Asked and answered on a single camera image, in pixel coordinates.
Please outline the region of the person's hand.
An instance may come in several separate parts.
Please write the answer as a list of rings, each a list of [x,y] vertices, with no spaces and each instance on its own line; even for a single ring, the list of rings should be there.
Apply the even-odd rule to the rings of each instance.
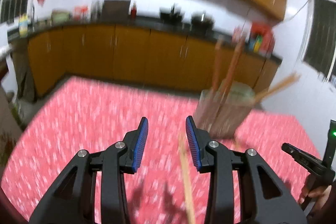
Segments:
[[[301,193],[299,195],[298,203],[302,204],[307,196],[309,196],[312,199],[315,199],[315,204],[310,211],[311,214],[315,214],[317,211],[321,210],[321,208],[324,206],[326,201],[329,198],[331,188],[332,186],[320,186],[316,188],[315,190],[310,190],[308,187],[308,184],[311,180],[313,180],[314,177],[312,174],[308,175],[305,184],[302,187]]]

